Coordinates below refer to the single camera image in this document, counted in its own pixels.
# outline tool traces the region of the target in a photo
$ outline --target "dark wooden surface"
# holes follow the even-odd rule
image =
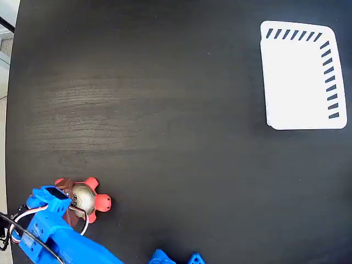
[[[260,24],[330,26],[352,116],[350,1],[22,0],[9,210],[57,178],[113,197],[87,236],[126,263],[349,263],[352,125],[266,125]],[[14,263],[24,254],[13,246]]]

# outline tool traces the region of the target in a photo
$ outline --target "white tray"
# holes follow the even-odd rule
[[[285,129],[339,129],[347,124],[342,71],[329,27],[261,24],[267,124]]]

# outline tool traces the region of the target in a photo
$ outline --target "floor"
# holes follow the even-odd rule
[[[13,39],[2,40],[0,51],[11,56]],[[6,102],[7,97],[0,99],[0,211],[7,212],[6,183],[5,183],[5,130],[6,130]],[[0,252],[0,264],[12,264],[11,247]]]

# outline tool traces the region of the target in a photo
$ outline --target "blue plastic part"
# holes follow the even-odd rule
[[[192,258],[189,260],[188,264],[205,264],[205,261],[200,254],[195,253],[192,255]]]
[[[172,261],[164,251],[161,249],[157,249],[149,264],[176,264],[176,262]],[[192,255],[191,259],[188,261],[188,264],[205,264],[205,261],[202,259],[201,255],[195,253]]]
[[[71,199],[53,186],[34,189],[27,205],[36,208],[48,204],[48,208],[34,215],[28,231],[46,243],[64,263],[123,264],[105,247],[81,236],[65,222],[62,216],[70,203]],[[54,256],[26,234],[22,236],[19,246],[34,263],[58,263]]]
[[[152,259],[149,261],[149,264],[176,264],[176,262],[172,261],[161,249],[157,249]]]

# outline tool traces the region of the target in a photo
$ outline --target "red toy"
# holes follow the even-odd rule
[[[96,210],[107,212],[111,208],[110,196],[107,194],[97,194],[95,191],[98,185],[99,182],[94,177],[89,177],[83,182],[73,182],[71,179],[64,178],[55,181],[55,186],[70,196],[74,206],[86,211],[89,223],[93,223],[96,220]],[[84,215],[81,213],[76,212],[76,215],[84,218]]]

